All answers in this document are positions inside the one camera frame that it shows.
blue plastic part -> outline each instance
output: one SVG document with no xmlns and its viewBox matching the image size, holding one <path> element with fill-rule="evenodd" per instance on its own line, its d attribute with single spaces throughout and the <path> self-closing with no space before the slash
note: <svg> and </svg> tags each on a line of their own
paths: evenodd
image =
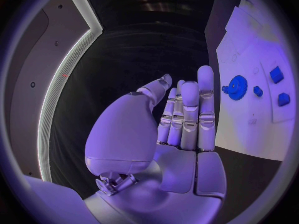
<svg viewBox="0 0 299 224">
<path fill-rule="evenodd" d="M 286 93 L 281 93 L 278 95 L 278 106 L 285 106 L 290 103 L 290 96 Z"/>
<path fill-rule="evenodd" d="M 270 72 L 270 76 L 275 84 L 284 79 L 284 75 L 278 66 Z"/>
<path fill-rule="evenodd" d="M 228 94 L 228 86 L 223 86 L 222 91 L 226 94 Z"/>
<path fill-rule="evenodd" d="M 235 101 L 244 97 L 247 92 L 247 81 L 243 76 L 235 76 L 229 86 L 223 86 L 222 91 Z"/>
<path fill-rule="evenodd" d="M 256 94 L 258 97 L 261 97 L 263 95 L 263 90 L 258 86 L 254 86 L 253 93 Z"/>
</svg>

gear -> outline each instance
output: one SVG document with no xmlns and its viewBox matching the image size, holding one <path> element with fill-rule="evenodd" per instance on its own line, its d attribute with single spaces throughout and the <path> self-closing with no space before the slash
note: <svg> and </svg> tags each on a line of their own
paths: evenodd
<svg viewBox="0 0 299 224">
<path fill-rule="evenodd" d="M 244 97 L 247 92 L 247 81 L 243 76 L 235 76 L 229 86 L 223 86 L 222 91 L 235 101 Z"/>
</svg>

blue gear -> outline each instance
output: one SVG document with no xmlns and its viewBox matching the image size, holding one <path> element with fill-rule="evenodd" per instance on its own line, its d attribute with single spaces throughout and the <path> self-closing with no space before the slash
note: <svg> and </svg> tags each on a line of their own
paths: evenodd
<svg viewBox="0 0 299 224">
<path fill-rule="evenodd" d="M 222 91 L 235 101 L 244 97 L 247 92 L 247 81 L 243 76 L 235 76 L 229 86 L 223 86 Z"/>
</svg>

robotic hand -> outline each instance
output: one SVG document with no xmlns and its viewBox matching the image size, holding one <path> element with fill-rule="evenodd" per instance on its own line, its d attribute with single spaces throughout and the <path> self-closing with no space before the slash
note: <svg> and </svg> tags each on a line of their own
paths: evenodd
<svg viewBox="0 0 299 224">
<path fill-rule="evenodd" d="M 94 124 L 86 142 L 85 162 L 89 171 L 100 177 L 97 185 L 108 196 L 137 182 L 133 174 L 149 166 L 157 143 L 182 150 L 197 146 L 206 151 L 214 149 L 212 69 L 202 66 L 198 83 L 181 80 L 171 89 L 157 130 L 151 112 L 171 83 L 166 74 L 120 97 Z"/>
</svg>

blue cube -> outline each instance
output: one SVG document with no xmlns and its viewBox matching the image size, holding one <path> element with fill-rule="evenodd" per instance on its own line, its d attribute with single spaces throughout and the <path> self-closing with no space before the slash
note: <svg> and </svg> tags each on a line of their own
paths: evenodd
<svg viewBox="0 0 299 224">
<path fill-rule="evenodd" d="M 284 75 L 278 66 L 270 71 L 270 76 L 275 84 L 284 79 Z"/>
<path fill-rule="evenodd" d="M 286 93 L 281 93 L 278 95 L 278 106 L 285 106 L 290 103 L 290 96 Z"/>
</svg>

